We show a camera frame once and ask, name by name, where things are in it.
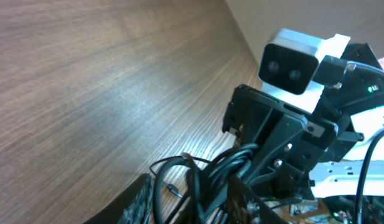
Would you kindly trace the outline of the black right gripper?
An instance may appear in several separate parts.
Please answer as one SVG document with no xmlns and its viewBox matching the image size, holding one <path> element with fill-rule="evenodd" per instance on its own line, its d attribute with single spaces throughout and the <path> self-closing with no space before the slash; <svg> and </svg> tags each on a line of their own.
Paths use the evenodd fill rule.
<svg viewBox="0 0 384 224">
<path fill-rule="evenodd" d="M 250 148 L 250 168 L 241 181 L 258 195 L 314 199 L 318 163 L 339 162 L 363 133 L 350 116 L 321 106 L 310 114 L 248 85 L 234 89 L 222 130 L 234 134 L 239 148 Z"/>
</svg>

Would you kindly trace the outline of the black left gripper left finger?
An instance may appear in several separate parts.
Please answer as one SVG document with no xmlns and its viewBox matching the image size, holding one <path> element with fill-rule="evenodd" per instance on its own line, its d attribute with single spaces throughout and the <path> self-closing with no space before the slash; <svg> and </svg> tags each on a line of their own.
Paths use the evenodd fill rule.
<svg viewBox="0 0 384 224">
<path fill-rule="evenodd" d="M 140 175 L 87 224 L 146 224 L 152 210 L 152 177 Z"/>
</svg>

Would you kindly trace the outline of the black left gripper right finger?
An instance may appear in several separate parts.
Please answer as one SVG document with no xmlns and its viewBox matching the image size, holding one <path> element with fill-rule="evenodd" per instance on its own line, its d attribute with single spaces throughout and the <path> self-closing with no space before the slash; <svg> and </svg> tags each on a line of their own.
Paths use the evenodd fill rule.
<svg viewBox="0 0 384 224">
<path fill-rule="evenodd" d="M 288 224 L 235 175 L 228 181 L 229 224 Z"/>
</svg>

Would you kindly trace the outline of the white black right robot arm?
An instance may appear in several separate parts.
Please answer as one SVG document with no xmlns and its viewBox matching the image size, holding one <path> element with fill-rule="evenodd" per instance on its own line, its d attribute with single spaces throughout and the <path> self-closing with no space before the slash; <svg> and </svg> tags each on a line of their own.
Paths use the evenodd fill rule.
<svg viewBox="0 0 384 224">
<path fill-rule="evenodd" d="M 374 195 L 384 184 L 384 69 L 370 46 L 319 59 L 268 44 L 259 77 L 292 97 L 235 88 L 222 130 L 236 143 L 209 173 L 211 187 L 224 189 L 235 176 L 264 197 L 352 195 L 370 153 L 365 194 Z"/>
</svg>

